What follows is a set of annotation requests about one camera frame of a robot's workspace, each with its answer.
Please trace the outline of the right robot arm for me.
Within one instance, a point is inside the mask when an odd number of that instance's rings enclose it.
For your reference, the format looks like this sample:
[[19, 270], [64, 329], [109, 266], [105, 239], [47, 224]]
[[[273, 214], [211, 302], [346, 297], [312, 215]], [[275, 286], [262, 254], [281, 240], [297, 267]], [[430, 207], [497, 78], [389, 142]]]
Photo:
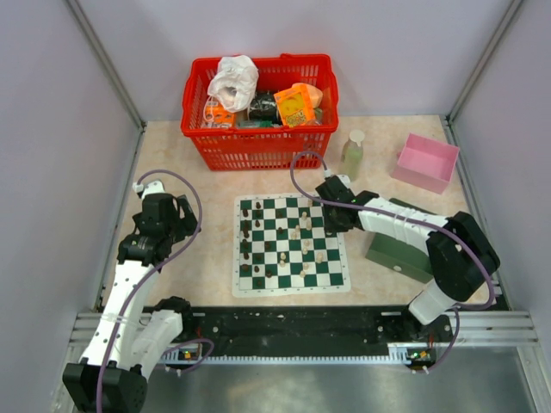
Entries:
[[401, 320], [404, 334], [414, 341], [429, 335], [435, 319], [468, 301], [500, 267], [495, 249], [469, 213], [445, 217], [400, 206], [369, 191], [354, 194], [340, 176], [325, 178], [316, 192], [328, 232], [373, 232], [429, 258], [432, 280]]

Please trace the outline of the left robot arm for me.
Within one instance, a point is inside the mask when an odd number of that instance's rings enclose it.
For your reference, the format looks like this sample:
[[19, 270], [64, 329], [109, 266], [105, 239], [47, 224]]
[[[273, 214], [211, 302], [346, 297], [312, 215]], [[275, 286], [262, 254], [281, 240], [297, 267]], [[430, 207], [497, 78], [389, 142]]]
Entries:
[[145, 301], [173, 254], [173, 247], [198, 233], [186, 196], [169, 194], [160, 180], [137, 183], [141, 210], [134, 229], [118, 247], [115, 278], [96, 331], [79, 361], [65, 366], [62, 381], [80, 412], [139, 412], [148, 381], [173, 339], [188, 340], [195, 320], [179, 298], [158, 303], [147, 325]]

